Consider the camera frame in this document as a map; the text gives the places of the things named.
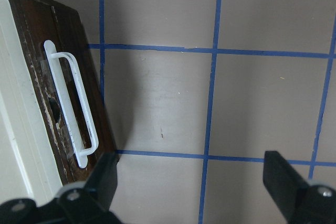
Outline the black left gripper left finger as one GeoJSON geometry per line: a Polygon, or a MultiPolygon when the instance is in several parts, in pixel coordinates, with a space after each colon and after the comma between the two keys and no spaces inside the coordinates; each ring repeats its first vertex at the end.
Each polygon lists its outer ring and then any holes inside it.
{"type": "Polygon", "coordinates": [[[116,153],[104,153],[85,182],[63,186],[54,198],[37,206],[30,198],[1,204],[1,223],[118,223],[110,211],[118,185],[116,153]]]}

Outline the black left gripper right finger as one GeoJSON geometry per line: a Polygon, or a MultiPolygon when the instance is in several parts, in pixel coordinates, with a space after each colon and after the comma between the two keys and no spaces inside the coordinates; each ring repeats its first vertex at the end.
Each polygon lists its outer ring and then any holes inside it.
{"type": "Polygon", "coordinates": [[[335,223],[335,189],[303,178],[277,151],[265,151],[263,183],[286,223],[335,223]]]}

